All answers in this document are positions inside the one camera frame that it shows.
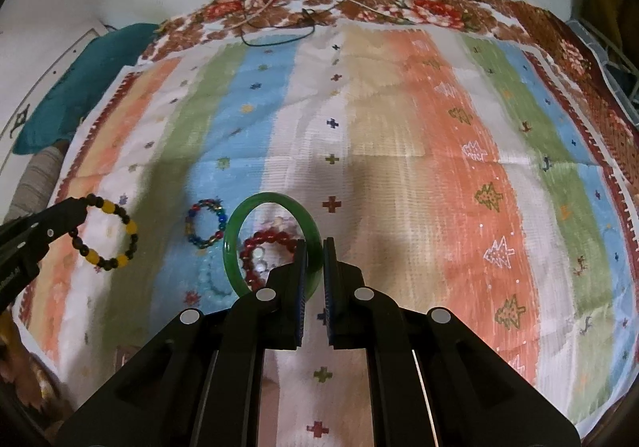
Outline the grey striped bolster pillow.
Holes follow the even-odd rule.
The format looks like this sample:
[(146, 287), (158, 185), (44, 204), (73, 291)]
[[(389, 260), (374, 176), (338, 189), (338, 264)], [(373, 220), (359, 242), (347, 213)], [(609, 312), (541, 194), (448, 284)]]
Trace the grey striped bolster pillow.
[(17, 183), (4, 223), (42, 212), (48, 207), (68, 145), (68, 140), (58, 140), (32, 156)]

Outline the green jade bangle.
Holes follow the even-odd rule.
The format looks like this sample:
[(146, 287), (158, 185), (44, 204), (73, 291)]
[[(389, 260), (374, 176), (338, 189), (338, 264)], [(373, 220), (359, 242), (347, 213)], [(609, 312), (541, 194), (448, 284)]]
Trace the green jade bangle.
[(306, 242), (306, 281), (304, 293), (310, 300), (318, 289), (323, 271), (323, 244), (310, 212), (290, 196), (275, 192), (254, 194), (243, 200), (234, 210), (226, 223), (222, 245), (222, 261), (228, 281), (238, 297), (250, 293), (249, 286), (244, 281), (238, 264), (238, 237), (240, 229), (250, 212), (264, 204), (275, 204), (286, 209), (297, 221), (304, 241)]

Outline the teal pillow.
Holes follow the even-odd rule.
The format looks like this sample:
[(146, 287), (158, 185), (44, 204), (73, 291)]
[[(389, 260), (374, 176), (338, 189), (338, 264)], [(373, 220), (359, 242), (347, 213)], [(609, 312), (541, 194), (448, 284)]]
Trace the teal pillow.
[(70, 141), (123, 67), (133, 67), (156, 38), (158, 26), (134, 23), (94, 38), (26, 119), (13, 145), (17, 155), (32, 155)]

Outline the striped colourful cloth mat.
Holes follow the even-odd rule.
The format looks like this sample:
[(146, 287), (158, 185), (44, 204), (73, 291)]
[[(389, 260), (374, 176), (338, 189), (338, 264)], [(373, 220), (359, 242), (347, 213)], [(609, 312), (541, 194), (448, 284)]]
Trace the striped colourful cloth mat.
[(125, 67), (79, 126), (55, 198), (121, 205), (140, 246), (104, 272), (60, 239), (21, 309), (74, 406), (181, 310), (234, 302), (185, 218), (261, 192), (299, 202), (402, 307), (451, 309), (581, 434), (637, 377), (637, 210), (558, 61), (343, 22)]

